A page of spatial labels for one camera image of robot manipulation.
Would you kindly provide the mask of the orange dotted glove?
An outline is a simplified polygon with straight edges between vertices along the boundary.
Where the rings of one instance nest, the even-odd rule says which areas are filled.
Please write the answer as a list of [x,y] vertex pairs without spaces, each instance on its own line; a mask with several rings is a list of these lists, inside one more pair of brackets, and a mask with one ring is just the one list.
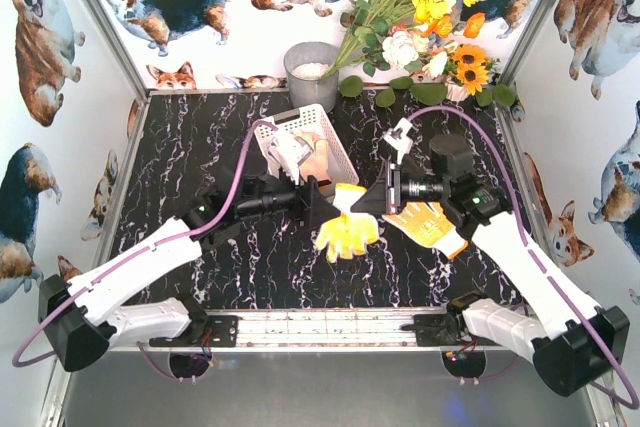
[[418,245],[436,249],[449,260],[469,246],[437,202],[408,202],[399,214],[382,218]]
[[321,225],[314,243],[318,251],[325,250],[329,263],[365,255],[368,246],[380,239],[378,222],[372,215],[351,211],[365,193],[366,189],[358,185],[336,185],[333,206],[340,215]]

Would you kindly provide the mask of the beige knit glove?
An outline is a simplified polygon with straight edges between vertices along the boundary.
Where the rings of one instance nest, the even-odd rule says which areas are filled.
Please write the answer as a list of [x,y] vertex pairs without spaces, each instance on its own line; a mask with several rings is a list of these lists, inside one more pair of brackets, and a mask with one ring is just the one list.
[[320,185],[330,184],[328,141],[312,132],[296,132],[294,140],[299,145],[295,153],[294,181],[304,183],[313,176]]

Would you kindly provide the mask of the white perforated storage basket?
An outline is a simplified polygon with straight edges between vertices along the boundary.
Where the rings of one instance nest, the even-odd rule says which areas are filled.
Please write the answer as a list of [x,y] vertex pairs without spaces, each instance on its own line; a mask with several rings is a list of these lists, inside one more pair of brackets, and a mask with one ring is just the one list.
[[284,174],[296,185],[312,175],[320,192],[331,197],[339,183],[358,184],[359,178],[324,108],[319,104],[268,117],[255,130],[267,172]]

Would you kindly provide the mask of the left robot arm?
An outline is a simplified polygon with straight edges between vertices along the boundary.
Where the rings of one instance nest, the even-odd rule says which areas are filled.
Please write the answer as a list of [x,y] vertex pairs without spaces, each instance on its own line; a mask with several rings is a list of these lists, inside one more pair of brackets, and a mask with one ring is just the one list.
[[286,214],[316,229],[339,216],[335,183],[309,177],[295,184],[285,174],[244,178],[236,192],[212,187],[181,217],[167,220],[140,244],[84,274],[47,280],[39,320],[62,367],[77,372],[108,350],[137,342],[195,346],[213,331],[195,299],[174,294],[152,304],[129,305],[136,293],[170,271],[237,236],[244,222]]

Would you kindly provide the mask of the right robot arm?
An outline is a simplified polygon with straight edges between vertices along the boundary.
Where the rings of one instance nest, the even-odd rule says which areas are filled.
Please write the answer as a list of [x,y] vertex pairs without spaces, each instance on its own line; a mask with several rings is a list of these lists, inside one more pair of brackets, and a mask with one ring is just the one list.
[[412,141],[398,129],[384,139],[397,152],[352,209],[399,214],[411,202],[436,202],[456,233],[483,251],[529,303],[526,317],[477,291],[449,302],[449,328],[490,340],[530,362],[544,384],[568,397],[618,366],[630,321],[618,307],[605,309],[578,288],[518,228],[517,213],[497,188],[481,182],[473,153],[458,135],[430,140],[431,168],[414,176],[402,166]]

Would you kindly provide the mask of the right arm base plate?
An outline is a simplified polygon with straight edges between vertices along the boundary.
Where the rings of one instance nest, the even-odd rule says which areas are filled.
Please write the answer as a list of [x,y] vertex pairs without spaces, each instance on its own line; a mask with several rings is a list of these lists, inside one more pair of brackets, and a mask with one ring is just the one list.
[[414,315],[412,321],[400,329],[412,333],[419,347],[463,347],[474,340],[479,347],[495,346],[490,340],[460,330],[448,314]]

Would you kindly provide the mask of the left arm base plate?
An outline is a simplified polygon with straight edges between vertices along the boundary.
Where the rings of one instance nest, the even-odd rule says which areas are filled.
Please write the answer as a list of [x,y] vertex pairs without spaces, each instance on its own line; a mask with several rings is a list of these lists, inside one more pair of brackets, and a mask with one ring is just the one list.
[[213,315],[206,320],[194,321],[176,338],[153,338],[151,347],[212,347],[233,348],[239,333],[239,317],[235,315]]

